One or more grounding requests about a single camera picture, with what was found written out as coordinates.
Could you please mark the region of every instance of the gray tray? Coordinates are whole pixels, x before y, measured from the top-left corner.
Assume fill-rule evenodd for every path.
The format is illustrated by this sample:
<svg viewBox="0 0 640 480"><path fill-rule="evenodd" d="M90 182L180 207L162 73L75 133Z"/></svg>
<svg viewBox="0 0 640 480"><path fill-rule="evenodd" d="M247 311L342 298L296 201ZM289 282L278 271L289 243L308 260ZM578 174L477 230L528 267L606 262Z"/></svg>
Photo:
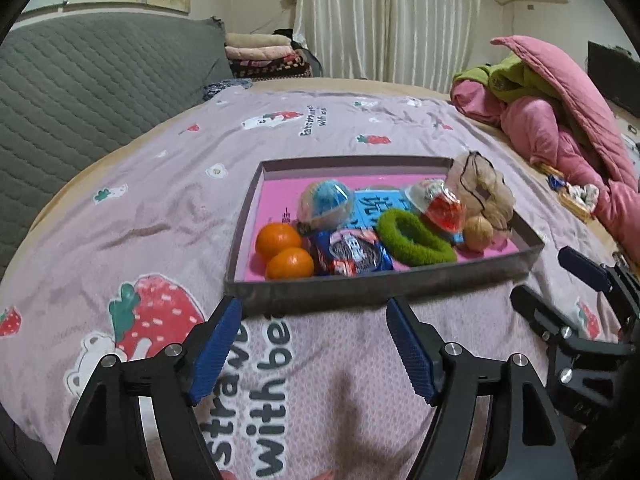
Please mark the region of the gray tray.
<svg viewBox="0 0 640 480"><path fill-rule="evenodd" d="M391 173L446 174L453 161L434 156L331 156L261 162L242 204L225 274L225 292L239 298L245 316L305 314L348 306L382 305L393 296L435 296L525 276L544 247L536 232L514 212L512 241L517 253L464 263L416 267L405 272L359 276L316 276L304 280L242 280L265 180Z"/></svg>

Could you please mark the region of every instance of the folded blanket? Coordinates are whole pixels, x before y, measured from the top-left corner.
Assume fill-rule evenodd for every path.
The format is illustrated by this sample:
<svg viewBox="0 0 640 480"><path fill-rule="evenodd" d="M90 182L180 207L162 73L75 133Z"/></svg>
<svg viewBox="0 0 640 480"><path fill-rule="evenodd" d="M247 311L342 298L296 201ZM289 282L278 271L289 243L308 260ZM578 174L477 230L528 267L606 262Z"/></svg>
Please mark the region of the folded blanket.
<svg viewBox="0 0 640 480"><path fill-rule="evenodd" d="M297 55L287 56L271 61L250 61L230 59L229 66L235 77L258 79L274 79L286 77L311 77L310 65Z"/></svg>
<svg viewBox="0 0 640 480"><path fill-rule="evenodd" d="M285 57L279 57L278 59L264 59L264 60L260 60L260 61L256 61L256 60L251 60L251 59L230 59L229 60L229 65L231 65L231 68L265 68L267 66L279 66L282 64L286 64L286 63L292 63L292 62L298 62L298 63L302 63L303 59L301 56L299 56L298 54L296 54L295 52L293 54L289 54L288 56Z"/></svg>
<svg viewBox="0 0 640 480"><path fill-rule="evenodd" d="M257 46L255 48L237 48L234 46L225 47L227 59L278 59L295 54L290 45L284 46Z"/></svg>
<svg viewBox="0 0 640 480"><path fill-rule="evenodd" d="M228 32L225 44L236 48L255 48L258 46L291 46L291 40L278 34L236 34Z"/></svg>

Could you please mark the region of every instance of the green fuzzy ring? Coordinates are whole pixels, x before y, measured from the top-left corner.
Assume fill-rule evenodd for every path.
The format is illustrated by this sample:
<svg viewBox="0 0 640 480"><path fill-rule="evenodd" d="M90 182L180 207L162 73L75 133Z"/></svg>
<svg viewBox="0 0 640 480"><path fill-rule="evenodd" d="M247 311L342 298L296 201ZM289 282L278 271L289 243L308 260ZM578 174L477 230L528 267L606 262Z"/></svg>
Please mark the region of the green fuzzy ring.
<svg viewBox="0 0 640 480"><path fill-rule="evenodd" d="M380 215L376 231L386 250L409 267L457 261L451 245L429 231L413 213L389 209Z"/></svg>

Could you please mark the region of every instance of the pink blanket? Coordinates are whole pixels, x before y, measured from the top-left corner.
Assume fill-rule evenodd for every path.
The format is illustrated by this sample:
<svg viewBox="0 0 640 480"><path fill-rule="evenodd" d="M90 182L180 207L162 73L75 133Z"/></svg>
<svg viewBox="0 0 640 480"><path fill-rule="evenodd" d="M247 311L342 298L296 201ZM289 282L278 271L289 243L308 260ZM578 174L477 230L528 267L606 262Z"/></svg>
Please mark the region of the pink blanket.
<svg viewBox="0 0 640 480"><path fill-rule="evenodd" d="M502 127L513 147L531 164L562 171L569 183L595 184L600 198L594 214L636 262L640 262L640 195L631 161L613 114L589 77L564 52L534 38L497 38L558 90L589 137L596 157L578 145L558 110L544 99L523 97L507 106L482 84L455 83L451 100L458 111ZM597 169L604 164L600 174Z"/></svg>

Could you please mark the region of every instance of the strawberry print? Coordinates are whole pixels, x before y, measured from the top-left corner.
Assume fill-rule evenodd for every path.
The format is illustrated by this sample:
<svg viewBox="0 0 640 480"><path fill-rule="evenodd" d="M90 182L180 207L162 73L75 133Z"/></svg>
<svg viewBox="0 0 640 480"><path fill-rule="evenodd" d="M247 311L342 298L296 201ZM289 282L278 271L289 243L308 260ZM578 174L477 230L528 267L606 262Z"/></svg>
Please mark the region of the strawberry print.
<svg viewBox="0 0 640 480"><path fill-rule="evenodd" d="M598 324L597 316L583 300L578 299L576 306L578 307L578 319L580 319L586 335L589 339L596 339L598 334L600 334L600 325Z"/></svg>
<svg viewBox="0 0 640 480"><path fill-rule="evenodd" d="M274 112L271 114L264 114L259 117L252 117L242 122L242 127L245 130L251 130L252 128L258 128L260 126L268 126L270 128L274 128L279 124L285 123L287 121L295 121L303 117L303 114L300 112Z"/></svg>
<svg viewBox="0 0 640 480"><path fill-rule="evenodd" d="M108 198L120 198L129 190L129 186L127 184L123 184L119 187L106 187L104 189L98 190L94 195L94 203L99 204L103 200L107 200Z"/></svg>
<svg viewBox="0 0 640 480"><path fill-rule="evenodd" d="M0 337L14 335L20 330L22 324L22 316L14 306L6 309L0 314Z"/></svg>
<svg viewBox="0 0 640 480"><path fill-rule="evenodd" d="M183 131L181 131L178 135L181 135L184 132L199 132L199 131L200 131L200 125L199 124L192 124L188 128L185 128Z"/></svg>
<svg viewBox="0 0 640 480"><path fill-rule="evenodd" d="M153 357L171 343L182 343L204 317L191 295L159 274L123 283L109 303L116 347L129 359Z"/></svg>
<svg viewBox="0 0 640 480"><path fill-rule="evenodd" d="M207 168L205 173L211 178L225 178L227 176L227 171L223 164L214 164Z"/></svg>
<svg viewBox="0 0 640 480"><path fill-rule="evenodd" d="M442 126L442 128L443 128L444 130L451 130L451 131L453 131L453 127L452 127L452 126L449 126L448 124L443 123L443 122L442 122L442 120L441 120L440 118L438 118L438 117L434 117L433 119L434 119L434 123L433 123L433 127L434 127L434 128L437 128L438 126Z"/></svg>
<svg viewBox="0 0 640 480"><path fill-rule="evenodd" d="M388 137L381 137L377 135L359 135L356 137L358 142L364 142L365 144L391 144L391 139Z"/></svg>
<svg viewBox="0 0 640 480"><path fill-rule="evenodd" d="M378 104L378 101L356 101L353 106L356 108L373 108Z"/></svg>

